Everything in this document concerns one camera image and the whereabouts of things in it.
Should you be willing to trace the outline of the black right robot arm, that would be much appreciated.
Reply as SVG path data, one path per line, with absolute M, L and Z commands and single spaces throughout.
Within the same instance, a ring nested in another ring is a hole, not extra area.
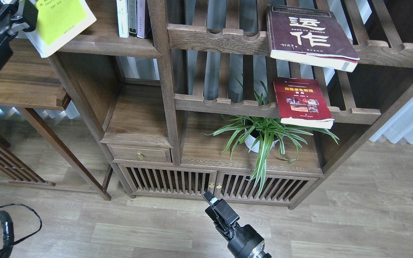
M 265 242 L 262 236 L 249 224 L 240 226 L 239 215 L 224 199 L 216 198 L 207 191 L 203 198 L 210 207 L 205 209 L 215 224 L 217 231 L 228 242 L 228 250 L 235 258 L 270 258 L 271 254 L 264 251 Z

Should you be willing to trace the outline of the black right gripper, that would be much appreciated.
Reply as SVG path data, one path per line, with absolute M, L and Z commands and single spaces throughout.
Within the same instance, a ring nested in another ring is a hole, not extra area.
M 211 191 L 206 191 L 203 198 L 210 205 L 205 212 L 228 242 L 227 248 L 235 258 L 266 257 L 264 239 L 251 225 L 241 227 L 238 224 L 239 215 L 224 199 L 218 200 Z

